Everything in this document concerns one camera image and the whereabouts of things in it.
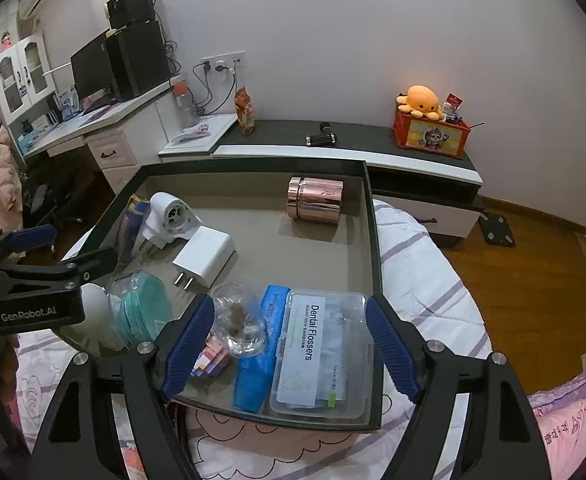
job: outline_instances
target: plush toy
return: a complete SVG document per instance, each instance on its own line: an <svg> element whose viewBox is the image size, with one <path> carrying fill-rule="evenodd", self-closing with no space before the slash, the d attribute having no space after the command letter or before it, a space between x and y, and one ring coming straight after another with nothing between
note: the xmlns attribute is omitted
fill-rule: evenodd
<svg viewBox="0 0 586 480"><path fill-rule="evenodd" d="M2 40L0 41L0 53L4 52L7 49L11 48L11 35L9 31L6 31L2 35Z"/></svg>
<svg viewBox="0 0 586 480"><path fill-rule="evenodd" d="M425 86L411 86L407 95L400 95L396 101L401 112L410 113L417 119L426 117L432 121L443 121L446 118L438 97Z"/></svg>

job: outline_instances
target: drawer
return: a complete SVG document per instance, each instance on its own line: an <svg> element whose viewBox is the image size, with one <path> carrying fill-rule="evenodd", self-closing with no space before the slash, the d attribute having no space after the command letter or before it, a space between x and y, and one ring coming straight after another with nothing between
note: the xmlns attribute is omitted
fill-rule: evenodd
<svg viewBox="0 0 586 480"><path fill-rule="evenodd" d="M75 139L66 140L65 142L62 142L62 144L53 146L52 148L49 148L47 150L47 153L49 154L49 156L56 156L60 153L70 152L71 150L80 148L81 146L84 146L83 136L76 137Z"/></svg>
<svg viewBox="0 0 586 480"><path fill-rule="evenodd" d="M126 137L119 130L90 136L86 143L102 169L134 166L138 163Z"/></svg>
<svg viewBox="0 0 586 480"><path fill-rule="evenodd" d="M133 178L140 166L125 166L124 168L111 168L110 170L103 170L102 173L106 181L113 189L115 194L118 194L124 186L129 183L129 180Z"/></svg>
<svg viewBox="0 0 586 480"><path fill-rule="evenodd" d="M416 200L406 200L405 198L381 195L373 195L373 198L383 200L393 207L406 211L418 222L422 223L429 233L440 235L466 238L480 216L479 211L428 202L417 202Z"/></svg>

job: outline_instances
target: black speaker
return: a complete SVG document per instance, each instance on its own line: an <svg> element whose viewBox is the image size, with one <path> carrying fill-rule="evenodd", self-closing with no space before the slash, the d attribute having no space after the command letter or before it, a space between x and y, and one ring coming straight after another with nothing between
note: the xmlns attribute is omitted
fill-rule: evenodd
<svg viewBox="0 0 586 480"><path fill-rule="evenodd" d="M111 28L122 28L132 23L148 22L155 19L153 0L109 0Z"/></svg>
<svg viewBox="0 0 586 480"><path fill-rule="evenodd" d="M115 94L133 99L170 78L158 22L134 23L104 41L111 61Z"/></svg>

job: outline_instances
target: rose gold canister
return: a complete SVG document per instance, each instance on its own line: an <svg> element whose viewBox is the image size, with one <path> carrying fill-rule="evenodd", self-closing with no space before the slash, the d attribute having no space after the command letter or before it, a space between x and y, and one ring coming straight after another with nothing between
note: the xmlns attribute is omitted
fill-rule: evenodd
<svg viewBox="0 0 586 480"><path fill-rule="evenodd" d="M344 183L340 180L294 176L287 191L291 218L338 224Z"/></svg>

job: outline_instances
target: snack bag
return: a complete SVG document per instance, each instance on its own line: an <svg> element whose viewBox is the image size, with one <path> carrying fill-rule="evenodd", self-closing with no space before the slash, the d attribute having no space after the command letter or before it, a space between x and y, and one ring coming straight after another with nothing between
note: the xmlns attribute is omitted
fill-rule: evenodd
<svg viewBox="0 0 586 480"><path fill-rule="evenodd" d="M245 134L250 134L255 128L255 118L253 117L251 96L247 94L244 86L235 94L235 111L240 128Z"/></svg>

